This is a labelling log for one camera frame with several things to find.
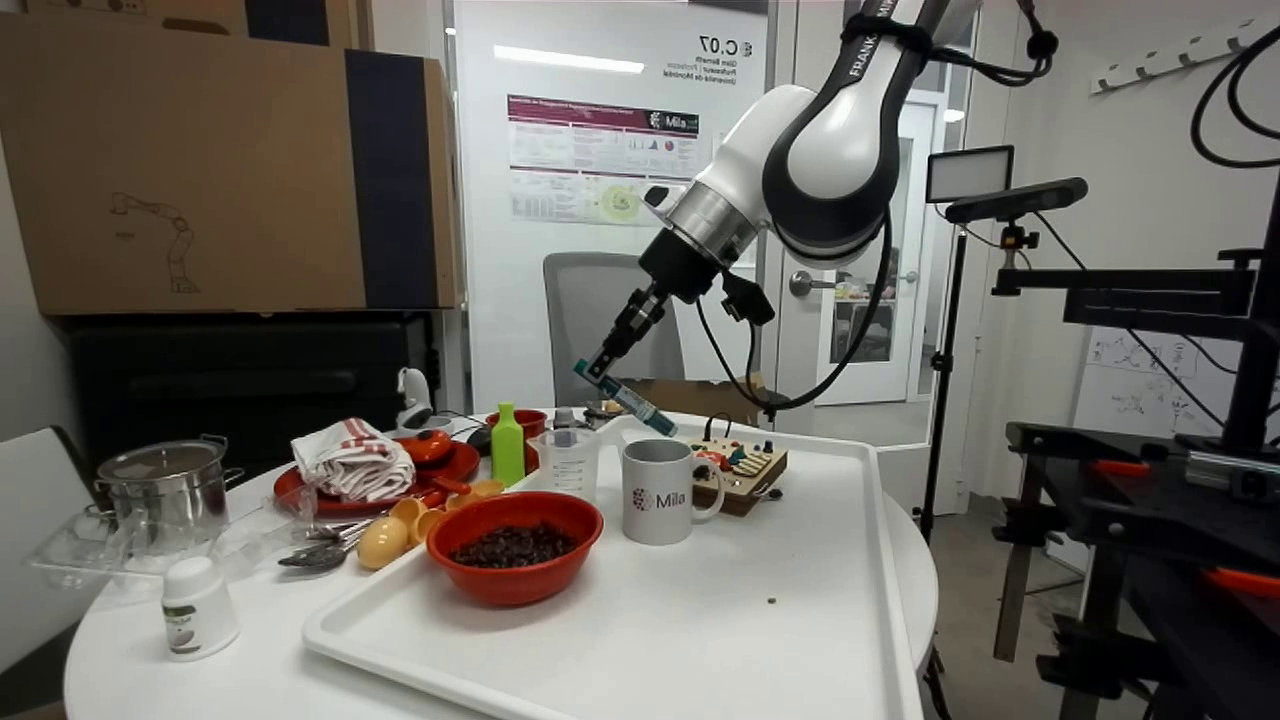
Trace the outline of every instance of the white tray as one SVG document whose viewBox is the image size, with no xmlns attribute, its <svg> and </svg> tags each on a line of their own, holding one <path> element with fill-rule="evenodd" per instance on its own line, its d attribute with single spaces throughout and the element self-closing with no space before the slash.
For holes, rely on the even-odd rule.
<svg viewBox="0 0 1280 720">
<path fill-rule="evenodd" d="M 651 433 L 617 419 L 594 438 L 609 528 L 570 590 L 477 606 L 413 552 L 310 617 L 304 643 L 488 717 L 921 717 L 874 447 L 773 437 L 792 453 L 784 498 L 648 546 L 622 532 L 633 437 Z"/>
</svg>

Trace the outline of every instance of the robotic arm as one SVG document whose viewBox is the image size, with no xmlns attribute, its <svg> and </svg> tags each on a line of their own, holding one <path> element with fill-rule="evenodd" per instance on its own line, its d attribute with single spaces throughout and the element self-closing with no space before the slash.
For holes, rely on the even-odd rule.
<svg viewBox="0 0 1280 720">
<path fill-rule="evenodd" d="M 780 82 L 735 118 L 687 193 L 655 209 L 663 232 L 639 255 L 651 284 L 633 292 L 587 377 L 643 338 L 668 296 L 702 298 L 769 229 L 806 260 L 865 252 L 898 188 L 898 118 L 946 8 L 867 0 L 822 90 Z"/>
</svg>

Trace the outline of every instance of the red bowl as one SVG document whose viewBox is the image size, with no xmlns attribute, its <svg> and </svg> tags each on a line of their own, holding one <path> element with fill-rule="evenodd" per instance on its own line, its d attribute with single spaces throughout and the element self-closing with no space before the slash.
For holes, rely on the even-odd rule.
<svg viewBox="0 0 1280 720">
<path fill-rule="evenodd" d="M 531 528 L 553 523 L 572 538 L 566 557 L 526 567 L 477 567 L 454 559 L 465 544 L 498 532 L 498 528 Z M 436 535 L 427 538 L 427 557 L 450 573 L 454 589 L 488 606 L 520 606 L 566 590 L 586 567 L 594 544 L 604 532 L 604 515 L 597 505 L 559 491 L 508 491 L 498 498 L 465 505 L 443 515 Z"/>
<path fill-rule="evenodd" d="M 539 433 L 549 433 L 549 410 L 538 410 L 538 408 L 515 408 L 514 410 L 515 425 L 526 429 L 526 438 L 538 438 Z"/>
</svg>

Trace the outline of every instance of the white table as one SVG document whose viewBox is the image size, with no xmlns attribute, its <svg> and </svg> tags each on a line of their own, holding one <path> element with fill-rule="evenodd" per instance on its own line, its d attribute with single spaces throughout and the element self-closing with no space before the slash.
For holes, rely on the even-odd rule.
<svg viewBox="0 0 1280 720">
<path fill-rule="evenodd" d="M 227 496 L 227 515 L 245 523 L 285 521 L 272 508 L 275 472 Z M 938 567 L 907 510 L 886 496 L 886 523 L 902 573 L 905 632 L 915 659 L 938 626 Z M 346 562 L 328 576 L 285 576 L 256 567 L 232 580 L 239 639 L 206 659 L 172 659 L 166 647 L 161 599 L 150 590 L 105 590 L 71 643 L 63 666 L 63 706 L 71 720 L 172 720 L 172 717 L 471 717 L 394 681 L 304 651 L 304 619 L 365 573 Z"/>
</svg>

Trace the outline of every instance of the white door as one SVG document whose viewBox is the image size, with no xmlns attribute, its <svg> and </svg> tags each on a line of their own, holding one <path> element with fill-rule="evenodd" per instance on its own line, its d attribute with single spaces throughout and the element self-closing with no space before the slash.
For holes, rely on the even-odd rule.
<svg viewBox="0 0 1280 720">
<path fill-rule="evenodd" d="M 893 264 L 879 308 L 845 377 L 817 395 L 817 404 L 888 404 L 907 398 L 921 377 L 924 338 L 924 237 L 934 216 L 924 209 L 928 151 L 942 147 L 942 100 L 915 97 L 902 116 L 902 178 L 893 193 Z M 808 266 L 797 255 L 773 264 L 775 288 L 775 368 L 769 371 L 784 395 L 822 384 L 865 325 L 867 296 L 879 266 L 879 238 L 845 266 Z"/>
</svg>

